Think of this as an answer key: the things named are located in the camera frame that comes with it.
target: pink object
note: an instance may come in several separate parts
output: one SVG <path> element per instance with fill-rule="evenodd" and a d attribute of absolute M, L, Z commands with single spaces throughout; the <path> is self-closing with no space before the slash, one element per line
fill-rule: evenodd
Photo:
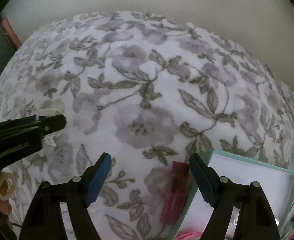
<path fill-rule="evenodd" d="M 182 213 L 188 198 L 186 190 L 189 165 L 173 162 L 171 184 L 165 196 L 165 202 L 160 215 L 160 223 L 174 225 Z"/>
<path fill-rule="evenodd" d="M 202 235 L 203 235 L 203 233 L 201 233 L 201 232 L 190 232 L 190 233 L 186 233 L 186 234 L 183 234 L 181 236 L 176 237 L 175 240 L 188 240 L 191 238 L 201 237 Z"/>
<path fill-rule="evenodd" d="M 0 200 L 0 212 L 5 215 L 10 215 L 12 213 L 12 207 L 8 200 Z"/>
<path fill-rule="evenodd" d="M 13 29 L 9 23 L 8 18 L 4 18 L 3 21 L 1 22 L 1 25 L 2 25 L 3 29 L 6 31 L 6 34 L 8 35 L 8 37 L 11 39 L 14 47 L 16 49 L 18 49 L 22 44 L 19 41 L 18 36 L 13 31 Z"/>

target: bed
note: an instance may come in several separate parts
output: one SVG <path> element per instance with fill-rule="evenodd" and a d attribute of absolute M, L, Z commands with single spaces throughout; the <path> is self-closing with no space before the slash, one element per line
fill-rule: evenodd
<path fill-rule="evenodd" d="M 8 168 L 19 224 L 41 182 L 67 182 L 102 152 L 112 170 L 88 208 L 102 239 L 164 239 L 172 161 L 193 153 L 222 149 L 294 171 L 291 89 L 233 41 L 161 15 L 82 14 L 35 31 L 0 77 L 0 122 L 40 108 L 67 125 Z"/>

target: white wall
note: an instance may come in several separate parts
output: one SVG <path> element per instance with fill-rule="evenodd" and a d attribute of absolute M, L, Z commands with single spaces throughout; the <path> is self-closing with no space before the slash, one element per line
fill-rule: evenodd
<path fill-rule="evenodd" d="M 44 23 L 116 10 L 158 13 L 215 31 L 257 56 L 294 91 L 294 6 L 289 0 L 11 0 L 2 16 L 24 41 Z"/>

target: finger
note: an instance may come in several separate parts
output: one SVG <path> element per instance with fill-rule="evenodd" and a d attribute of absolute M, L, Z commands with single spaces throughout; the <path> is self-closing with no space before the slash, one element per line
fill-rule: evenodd
<path fill-rule="evenodd" d="M 12 212 L 12 207 L 11 205 L 9 204 L 9 201 L 8 200 L 0 200 L 0 212 L 2 214 L 5 214 L 5 215 L 10 215 L 11 212 Z"/>

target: blue gripper pad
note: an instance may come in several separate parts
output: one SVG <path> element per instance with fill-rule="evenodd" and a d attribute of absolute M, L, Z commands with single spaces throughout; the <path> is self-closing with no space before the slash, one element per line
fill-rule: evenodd
<path fill-rule="evenodd" d="M 108 153 L 103 153 L 94 166 L 86 169 L 82 178 L 84 179 L 85 187 L 87 189 L 87 195 L 85 197 L 85 206 L 90 206 L 95 202 L 101 188 L 109 174 L 111 169 L 111 156 Z"/>
<path fill-rule="evenodd" d="M 215 170 L 207 167 L 197 154 L 194 154 L 189 158 L 189 169 L 204 198 L 204 201 L 209 203 L 212 207 L 215 207 L 218 203 L 218 198 L 216 197 L 218 183 L 213 180 L 219 179 Z M 209 178 L 210 174 L 208 174 L 208 171 L 210 171 L 209 173 L 212 173 L 210 169 L 212 169 L 215 173 L 213 174 L 213 178 Z"/>

